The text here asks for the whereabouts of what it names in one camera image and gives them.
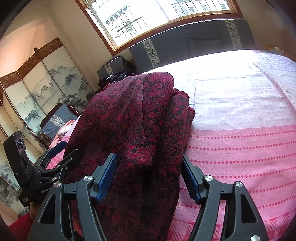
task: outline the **blue gripper pad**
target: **blue gripper pad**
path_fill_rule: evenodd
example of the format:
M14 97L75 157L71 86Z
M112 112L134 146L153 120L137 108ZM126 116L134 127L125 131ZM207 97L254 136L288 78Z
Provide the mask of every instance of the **blue gripper pad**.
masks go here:
M61 141L54 148L52 148L48 151L48 157L49 158L55 157L57 154L59 154L62 150L64 150L66 148L66 145L67 145L66 141Z
M101 169L98 175L95 177L94 186L93 186L93 194L96 195L96 200L98 202L102 201L107 197L110 185L112 183L113 177L115 175L116 169L118 165L117 156L111 153L104 165L101 166Z
M204 174L199 167L192 165L186 155L183 155L181 174L191 199L197 204L201 204L206 197L202 181Z

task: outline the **floral patterned fabric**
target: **floral patterned fabric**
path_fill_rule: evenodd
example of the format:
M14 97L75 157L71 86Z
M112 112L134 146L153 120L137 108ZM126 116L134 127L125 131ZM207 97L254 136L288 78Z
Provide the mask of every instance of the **floral patterned fabric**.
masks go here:
M110 153L118 156L107 198L95 206L107 240L167 240L195 115L188 95L173 86L168 73L107 85L92 98L69 139L64 156L81 149L83 157L65 183L92 174ZM79 220L77 203L71 206Z

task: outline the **folded blanket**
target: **folded blanket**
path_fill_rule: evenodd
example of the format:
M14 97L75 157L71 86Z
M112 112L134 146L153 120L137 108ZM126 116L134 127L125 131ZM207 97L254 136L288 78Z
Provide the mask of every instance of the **folded blanket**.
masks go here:
M83 157L65 183L92 174L110 153L118 156L107 198L95 205L108 240L167 240L195 115L188 95L173 86L168 73L107 85L89 102L69 139L64 156L81 149ZM79 220L77 203L71 207Z

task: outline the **bed sheet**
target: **bed sheet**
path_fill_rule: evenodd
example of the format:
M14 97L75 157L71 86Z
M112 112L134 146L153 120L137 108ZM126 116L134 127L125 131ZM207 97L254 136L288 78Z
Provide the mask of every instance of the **bed sheet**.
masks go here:
M259 51L206 55L149 72L169 72L190 97L196 115L186 154L221 182L242 181L270 240L278 240L296 213L296 63ZM220 240L221 202L213 240ZM186 241L199 206L183 179L168 240Z

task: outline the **white floral trim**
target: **white floral trim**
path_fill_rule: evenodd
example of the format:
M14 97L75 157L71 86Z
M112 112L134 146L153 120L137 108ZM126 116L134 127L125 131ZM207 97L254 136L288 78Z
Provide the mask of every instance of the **white floral trim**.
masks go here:
M158 54L155 50L155 47L151 41L151 39L146 39L142 42L144 45L144 48L149 56L150 62L152 64L152 68L155 68L160 63L160 59L158 57Z
M239 32L237 30L237 27L234 23L233 20L225 20L225 24L228 28L232 44L233 44L233 49L234 50L241 50L242 49L242 43L240 41L240 36Z
M105 69L106 69L108 75L112 75L112 74L114 74L114 73L113 73L113 69L112 69L110 63L107 63L107 64L105 65Z
M50 121L55 124L58 128L61 128L66 123L58 117L56 114L53 114L53 116L50 118Z

